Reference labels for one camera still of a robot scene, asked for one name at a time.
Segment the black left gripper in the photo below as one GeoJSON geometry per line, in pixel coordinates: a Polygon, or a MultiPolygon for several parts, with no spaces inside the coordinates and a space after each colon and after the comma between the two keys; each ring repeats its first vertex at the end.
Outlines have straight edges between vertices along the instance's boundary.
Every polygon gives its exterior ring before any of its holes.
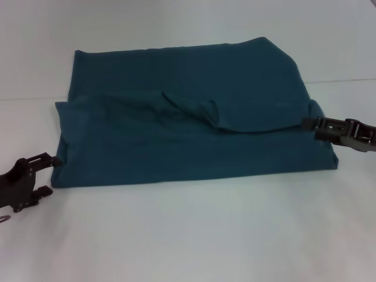
{"type": "Polygon", "coordinates": [[[32,171],[61,165],[60,159],[48,153],[17,160],[10,171],[1,175],[1,207],[11,206],[14,212],[19,212],[27,202],[38,205],[41,198],[50,196],[53,191],[48,186],[32,191],[32,171]]]}

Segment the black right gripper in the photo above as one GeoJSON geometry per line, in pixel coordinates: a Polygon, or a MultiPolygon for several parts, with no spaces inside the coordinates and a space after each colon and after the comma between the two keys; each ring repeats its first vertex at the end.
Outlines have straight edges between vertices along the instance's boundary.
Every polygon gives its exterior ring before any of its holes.
{"type": "Polygon", "coordinates": [[[358,152],[375,151],[375,127],[355,119],[337,120],[327,117],[309,118],[301,121],[303,130],[315,132],[316,140],[350,147],[358,152]]]}

